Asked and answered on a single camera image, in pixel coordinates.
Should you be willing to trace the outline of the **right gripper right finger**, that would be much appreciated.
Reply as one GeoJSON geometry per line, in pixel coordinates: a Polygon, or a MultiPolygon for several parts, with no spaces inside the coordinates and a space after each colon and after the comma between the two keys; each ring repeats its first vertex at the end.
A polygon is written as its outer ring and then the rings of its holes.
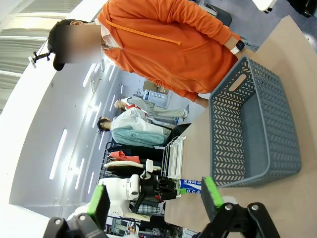
{"type": "Polygon", "coordinates": [[[224,202],[213,179],[202,178],[201,199],[210,222],[199,238],[226,238],[238,233],[243,238],[279,238],[280,234],[266,207],[259,202],[246,208],[224,202]]]}

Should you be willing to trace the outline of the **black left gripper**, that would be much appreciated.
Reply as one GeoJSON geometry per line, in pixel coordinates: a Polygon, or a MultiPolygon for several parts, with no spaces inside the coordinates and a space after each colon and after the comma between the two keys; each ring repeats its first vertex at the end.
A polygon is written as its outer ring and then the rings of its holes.
{"type": "Polygon", "coordinates": [[[156,199],[158,202],[173,200],[186,194],[185,188],[176,188],[176,180],[163,176],[146,174],[140,176],[141,200],[156,199]]]}

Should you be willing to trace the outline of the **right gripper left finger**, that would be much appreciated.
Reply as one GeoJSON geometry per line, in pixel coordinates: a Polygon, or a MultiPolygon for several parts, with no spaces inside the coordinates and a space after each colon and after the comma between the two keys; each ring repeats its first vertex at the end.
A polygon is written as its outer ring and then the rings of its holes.
{"type": "Polygon", "coordinates": [[[105,185],[95,188],[86,212],[73,216],[70,220],[53,217],[49,220],[43,237],[45,238],[106,238],[104,232],[110,200],[105,185]]]}

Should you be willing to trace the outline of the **person's right hand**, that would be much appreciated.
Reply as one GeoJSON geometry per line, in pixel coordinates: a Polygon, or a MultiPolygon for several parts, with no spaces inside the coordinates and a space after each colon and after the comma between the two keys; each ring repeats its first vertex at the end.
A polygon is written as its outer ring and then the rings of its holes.
{"type": "Polygon", "coordinates": [[[209,100],[202,98],[200,96],[197,96],[196,99],[194,100],[194,102],[204,108],[207,108],[209,106],[209,100]]]}

